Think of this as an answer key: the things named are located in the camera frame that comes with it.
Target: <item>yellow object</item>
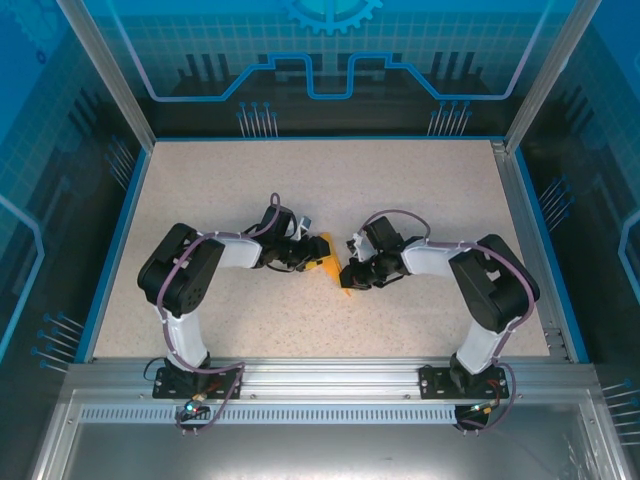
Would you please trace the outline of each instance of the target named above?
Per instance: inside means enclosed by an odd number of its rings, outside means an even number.
[[[329,276],[340,285],[340,272],[342,271],[342,266],[340,265],[340,260],[338,260],[338,256],[336,255],[336,249],[333,246],[333,240],[331,239],[331,234],[323,233],[320,235],[321,238],[324,238],[329,244],[329,251],[331,254],[328,257],[324,257],[320,262],[309,262],[307,264],[306,270],[311,270],[312,268],[321,265],[324,268],[324,271],[329,274]],[[342,289],[344,293],[347,294],[348,297],[351,296],[351,292],[347,288]]]

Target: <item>blue edge strip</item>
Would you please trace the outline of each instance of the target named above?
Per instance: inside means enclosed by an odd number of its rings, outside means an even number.
[[[306,139],[314,139],[314,140],[358,140],[358,139],[389,139],[389,140],[502,140],[503,137],[500,136],[475,136],[475,137],[427,137],[427,136],[406,136],[406,137],[398,137],[398,136],[380,136],[380,137],[366,137],[366,136],[356,136],[356,137],[283,137],[283,138],[256,138],[256,139],[244,139],[244,138],[206,138],[206,137],[193,137],[193,138],[170,138],[165,137],[158,139],[158,141],[247,141],[247,140],[260,140],[260,141],[273,141],[273,140],[306,140]],[[76,363],[87,362],[91,356],[93,355],[93,349],[95,347],[96,341],[98,339],[98,333],[100,332],[100,327],[102,324],[102,320],[104,318],[104,313],[107,307],[107,302],[109,300],[109,296],[111,294],[111,289],[113,288],[113,282],[115,280],[116,272],[118,270],[118,265],[120,264],[120,259],[122,257],[122,252],[124,250],[124,245],[127,239],[127,235],[129,233],[129,228],[131,227],[131,222],[133,220],[133,214],[135,212],[136,205],[138,203],[138,198],[140,197],[140,192],[142,190],[142,184],[144,183],[144,177],[147,173],[147,169],[149,167],[149,161],[151,159],[150,155],[147,155],[145,151],[140,152],[140,157],[138,162],[136,163],[136,168],[133,172],[133,176],[131,178],[131,182],[129,184],[129,190],[127,191],[127,195],[124,200],[124,204],[122,205],[122,211],[120,212],[120,218],[118,219],[118,223],[116,225],[115,232],[113,234],[113,239],[111,240],[111,246],[109,247],[109,251],[107,253],[107,258],[105,260],[104,268],[102,269],[102,274],[100,275],[100,280],[98,282],[98,287],[96,289],[95,296],[93,298],[93,302],[91,304],[91,309],[89,311],[89,315],[87,317],[87,322],[84,328],[84,332],[82,334],[82,338],[80,339],[80,345],[78,346],[78,351],[75,356]],[[531,182],[531,177],[529,175],[529,170],[527,169],[526,163],[524,161],[524,157],[522,156],[522,152],[518,148],[516,151],[516,161],[518,162],[518,167],[522,172],[522,178],[524,180],[525,189],[527,192],[527,197],[529,198],[529,202],[531,203],[531,207],[533,209],[533,214],[536,220],[536,224],[538,230],[540,231],[540,236],[542,237],[542,244],[549,260],[549,264],[551,266],[551,273],[553,275],[553,279],[556,284],[556,288],[558,290],[558,295],[560,297],[560,302],[562,304],[562,308],[564,310],[564,315],[567,321],[567,326],[569,328],[569,335],[571,336],[571,342],[574,345],[577,360],[580,363],[588,363],[589,357],[587,355],[587,350],[584,345],[584,341],[582,339],[582,335],[580,333],[580,328],[578,327],[578,322],[576,320],[575,313],[573,311],[573,307],[571,306],[571,301],[569,300],[569,293],[567,292],[566,285],[564,283],[564,279],[562,278],[562,274],[560,272],[560,266],[558,264],[558,259],[556,258],[556,254],[553,250],[553,246],[551,244],[551,237],[549,236],[549,232],[544,223],[542,212],[540,210],[540,206],[537,201],[537,197],[535,191],[533,189],[533,183]]]

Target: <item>enclosure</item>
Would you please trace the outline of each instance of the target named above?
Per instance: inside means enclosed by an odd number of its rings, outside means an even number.
[[[638,20],[622,0],[6,2],[3,478],[635,478]],[[421,398],[472,322],[453,278],[347,295],[322,266],[216,271],[202,336],[246,362],[239,397],[197,438],[172,428],[138,273],[172,225],[242,232],[274,191],[342,266],[388,208],[505,240],[540,300],[499,428]]]

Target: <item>beige work surface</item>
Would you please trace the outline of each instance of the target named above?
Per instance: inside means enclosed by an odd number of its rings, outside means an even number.
[[[276,191],[311,233],[330,232],[344,265],[345,241],[372,213],[403,208],[427,219],[433,240],[501,235],[519,246],[488,141],[300,140],[160,142],[129,232],[96,357],[165,352],[161,326],[136,285],[138,271],[174,223],[200,231],[244,230]],[[390,216],[407,238],[422,225]],[[471,317],[453,279],[405,278],[349,298],[321,269],[277,273],[219,269],[200,307],[213,356],[449,356]],[[505,354],[548,355],[534,315]]]

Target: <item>gear logo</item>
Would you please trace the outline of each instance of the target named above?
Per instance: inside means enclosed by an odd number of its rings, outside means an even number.
[[[33,43],[40,63],[46,62],[44,49],[58,31],[58,10],[54,0],[0,0],[0,13],[8,11]]]
[[[373,10],[382,7],[381,0],[283,0],[290,20],[297,20],[301,28],[311,27],[314,34],[336,30],[347,33],[360,28],[363,19],[371,20]]]

